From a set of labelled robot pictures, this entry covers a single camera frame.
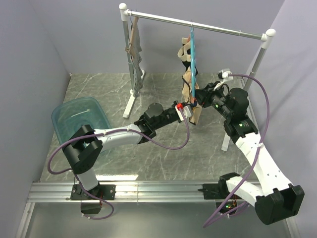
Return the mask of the salmon clothespin end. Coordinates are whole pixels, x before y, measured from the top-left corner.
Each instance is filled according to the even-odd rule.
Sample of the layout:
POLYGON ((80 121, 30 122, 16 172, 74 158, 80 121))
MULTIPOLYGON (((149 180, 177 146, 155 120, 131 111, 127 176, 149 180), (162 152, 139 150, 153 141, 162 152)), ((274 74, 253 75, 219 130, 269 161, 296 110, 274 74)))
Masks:
POLYGON ((196 106, 197 106, 197 100, 196 100, 195 98, 192 98, 192 99, 191 99, 191 105, 192 105, 193 107, 196 107, 196 106))

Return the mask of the beige underwear blue trim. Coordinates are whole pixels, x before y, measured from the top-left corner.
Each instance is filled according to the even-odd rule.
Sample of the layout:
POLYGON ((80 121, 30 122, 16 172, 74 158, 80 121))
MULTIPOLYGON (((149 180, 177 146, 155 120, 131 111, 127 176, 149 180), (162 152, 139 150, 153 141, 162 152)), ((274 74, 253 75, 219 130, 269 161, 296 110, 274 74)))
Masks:
MULTIPOLYGON (((183 88, 182 95, 184 102, 187 104, 195 104, 195 98, 192 95, 192 74, 190 68, 188 68, 185 73, 182 75, 183 88)), ((193 108, 193 116, 190 117, 189 122, 193 125, 196 125, 199 122, 199 118, 202 112, 202 107, 199 104, 196 104, 193 108)))

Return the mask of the teal clip hanger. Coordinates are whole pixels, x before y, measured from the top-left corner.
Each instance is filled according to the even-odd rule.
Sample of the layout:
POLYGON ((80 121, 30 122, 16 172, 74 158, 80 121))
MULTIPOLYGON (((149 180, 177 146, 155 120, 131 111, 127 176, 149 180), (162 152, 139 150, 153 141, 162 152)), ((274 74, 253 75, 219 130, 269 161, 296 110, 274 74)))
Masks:
POLYGON ((196 56, 195 56, 195 34, 194 34, 194 26, 191 23, 190 28, 190 50, 191 50, 191 82, 192 82, 192 96, 196 97, 196 56))

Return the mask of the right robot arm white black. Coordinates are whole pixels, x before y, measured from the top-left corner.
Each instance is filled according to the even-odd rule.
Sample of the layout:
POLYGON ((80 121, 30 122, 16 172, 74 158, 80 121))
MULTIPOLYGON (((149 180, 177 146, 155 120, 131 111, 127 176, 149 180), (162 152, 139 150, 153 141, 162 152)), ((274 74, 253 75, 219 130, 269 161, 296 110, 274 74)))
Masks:
POLYGON ((244 199, 255 208, 265 225, 297 215, 304 190, 283 174, 261 142, 258 129, 247 115, 247 91, 232 88, 226 95, 223 91, 210 83, 196 90, 196 100, 203 108, 212 106, 224 117, 226 134, 249 161, 261 187, 247 182, 237 173, 229 173, 220 176, 216 193, 224 199, 233 195, 244 199))

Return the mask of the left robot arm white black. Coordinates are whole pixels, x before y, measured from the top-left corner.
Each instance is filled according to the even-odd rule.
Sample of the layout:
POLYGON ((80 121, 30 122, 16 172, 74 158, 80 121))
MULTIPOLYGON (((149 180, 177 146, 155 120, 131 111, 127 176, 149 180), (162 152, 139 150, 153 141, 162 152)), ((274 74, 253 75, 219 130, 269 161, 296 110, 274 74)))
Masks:
POLYGON ((113 129, 93 129, 82 126, 62 149, 73 173, 82 184, 82 193, 88 199, 99 196, 100 187, 93 166, 99 154, 123 145, 137 145, 151 141, 156 130, 174 122, 182 122, 189 114, 183 104, 174 104, 164 109, 159 103, 152 103, 134 123, 113 129))

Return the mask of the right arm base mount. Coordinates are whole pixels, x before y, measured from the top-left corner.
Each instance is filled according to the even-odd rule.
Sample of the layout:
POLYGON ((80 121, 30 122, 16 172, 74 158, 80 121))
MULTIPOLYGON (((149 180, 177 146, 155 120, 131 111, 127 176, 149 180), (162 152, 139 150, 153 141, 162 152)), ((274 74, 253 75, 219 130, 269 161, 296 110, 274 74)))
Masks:
MULTIPOLYGON (((228 189, 219 183, 204 183, 198 191, 203 193, 204 200, 224 200, 229 194, 228 189)), ((237 198, 238 196, 232 195, 220 209, 220 213, 223 214, 237 207, 237 198)))

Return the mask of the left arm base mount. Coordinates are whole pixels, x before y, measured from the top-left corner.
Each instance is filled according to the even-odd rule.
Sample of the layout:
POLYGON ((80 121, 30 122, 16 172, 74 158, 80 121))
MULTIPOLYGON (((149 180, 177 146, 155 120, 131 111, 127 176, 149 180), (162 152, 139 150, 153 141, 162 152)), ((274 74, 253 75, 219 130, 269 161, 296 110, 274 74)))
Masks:
POLYGON ((98 184, 95 188, 88 191, 88 195, 80 184, 72 187, 70 200, 80 201, 80 209, 84 215, 97 215, 100 213, 103 200, 112 201, 115 198, 116 185, 114 184, 98 184))

